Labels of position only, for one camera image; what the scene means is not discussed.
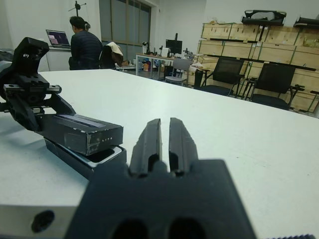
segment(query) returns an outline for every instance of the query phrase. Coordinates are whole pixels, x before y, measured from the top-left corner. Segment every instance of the black box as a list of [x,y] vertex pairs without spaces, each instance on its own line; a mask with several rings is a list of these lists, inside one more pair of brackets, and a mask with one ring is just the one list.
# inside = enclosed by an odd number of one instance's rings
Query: black box
[[123,143],[123,127],[80,115],[38,115],[43,137],[79,152],[92,155]]

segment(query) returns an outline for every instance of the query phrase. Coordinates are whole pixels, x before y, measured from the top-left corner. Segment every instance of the window frame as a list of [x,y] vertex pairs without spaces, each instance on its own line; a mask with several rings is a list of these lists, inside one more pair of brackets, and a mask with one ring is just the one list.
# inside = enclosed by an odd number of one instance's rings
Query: window frame
[[[128,46],[129,45],[132,45],[132,46],[143,46],[141,43],[140,43],[140,35],[141,35],[141,18],[139,17],[139,42],[136,43],[136,42],[131,42],[129,41],[129,31],[130,31],[130,27],[129,27],[129,20],[130,20],[130,16],[129,16],[129,1],[130,0],[120,0],[122,2],[125,2],[126,3],[126,26],[125,26],[125,31],[126,31],[126,40],[125,41],[121,41],[121,40],[115,40],[114,39],[114,33],[113,33],[113,29],[114,29],[114,26],[113,26],[113,8],[112,6],[114,6],[114,1],[117,1],[117,0],[110,0],[110,13],[111,13],[111,38],[108,38],[108,37],[103,37],[101,35],[101,40],[102,41],[113,41],[115,42],[116,44],[119,43],[119,44],[124,44],[124,45],[127,45],[126,47],[126,55],[128,56]],[[140,1],[138,0],[134,0],[134,2],[138,3],[139,4],[139,13],[141,12],[141,6],[143,7],[146,7],[149,9],[149,28],[148,28],[148,42],[150,42],[150,35],[151,35],[151,13],[152,13],[152,7],[151,6],[148,6],[144,3],[141,3]]]

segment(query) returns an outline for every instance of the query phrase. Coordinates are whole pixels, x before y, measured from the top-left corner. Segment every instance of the desk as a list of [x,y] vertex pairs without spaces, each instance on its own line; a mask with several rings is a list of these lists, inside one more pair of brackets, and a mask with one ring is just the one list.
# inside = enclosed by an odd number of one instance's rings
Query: desk
[[50,51],[45,56],[48,62],[49,71],[69,70],[71,49],[50,47]]
[[[258,238],[319,238],[318,119],[114,70],[41,74],[77,113],[124,126],[128,163],[155,118],[168,163],[170,117],[183,120],[199,158],[226,161]],[[0,122],[0,204],[77,205],[87,181],[40,135],[9,114]]]
[[174,58],[171,57],[163,57],[163,56],[151,56],[151,55],[146,55],[143,53],[136,53],[136,75],[139,75],[139,57],[141,58],[149,58],[151,60],[151,76],[153,78],[153,61],[154,60],[161,60],[161,61],[166,61],[169,62],[170,64],[173,64]]

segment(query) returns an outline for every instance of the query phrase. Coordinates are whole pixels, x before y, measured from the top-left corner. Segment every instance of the black mesh chair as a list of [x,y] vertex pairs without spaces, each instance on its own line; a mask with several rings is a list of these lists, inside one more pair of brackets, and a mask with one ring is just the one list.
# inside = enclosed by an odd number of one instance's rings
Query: black mesh chair
[[224,82],[232,84],[232,88],[226,88],[222,86],[208,85],[200,87],[201,77],[195,77],[194,88],[200,91],[210,92],[222,96],[232,95],[234,93],[233,88],[237,85],[237,91],[235,97],[238,96],[238,86],[240,79],[243,75],[240,75],[241,68],[243,67],[244,60],[237,60],[231,58],[220,57],[215,67],[213,75],[214,81]]
[[[264,64],[259,78],[255,79],[250,101],[283,110],[289,110],[291,102],[299,90],[296,87],[291,86],[294,73],[295,67],[292,66]],[[280,94],[285,94],[290,89],[290,100],[286,103],[284,100],[277,97],[254,94],[255,89],[277,92]]]

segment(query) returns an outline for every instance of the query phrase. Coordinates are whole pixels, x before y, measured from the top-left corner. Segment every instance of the floor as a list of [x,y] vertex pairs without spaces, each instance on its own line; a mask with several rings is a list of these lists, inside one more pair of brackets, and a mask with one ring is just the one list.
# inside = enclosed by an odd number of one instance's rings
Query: floor
[[[125,71],[125,73],[135,75],[135,70],[134,71]],[[154,80],[159,80],[159,79],[164,80],[164,72],[158,73],[158,71],[153,70],[152,75],[153,75]],[[139,76],[141,76],[141,77],[151,79],[152,75],[150,72],[147,72],[147,71],[139,71]]]

